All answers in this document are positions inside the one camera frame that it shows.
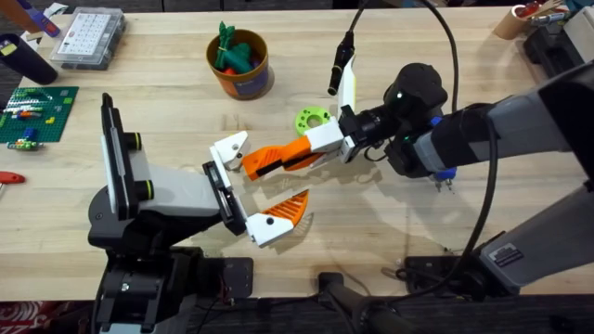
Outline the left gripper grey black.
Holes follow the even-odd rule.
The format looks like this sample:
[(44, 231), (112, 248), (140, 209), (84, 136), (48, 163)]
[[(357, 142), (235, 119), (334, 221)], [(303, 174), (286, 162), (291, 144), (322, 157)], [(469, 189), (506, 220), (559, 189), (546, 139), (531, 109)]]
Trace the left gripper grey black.
[[(213, 144), (213, 154), (227, 171), (237, 171), (251, 152), (246, 131)], [(203, 173), (176, 170), (148, 162), (140, 151), (118, 163), (104, 155), (107, 184), (88, 210), (90, 245), (105, 251), (167, 251), (178, 242), (222, 223), (260, 248), (293, 231), (307, 208), (309, 191), (249, 216), (224, 186), (216, 161)]]

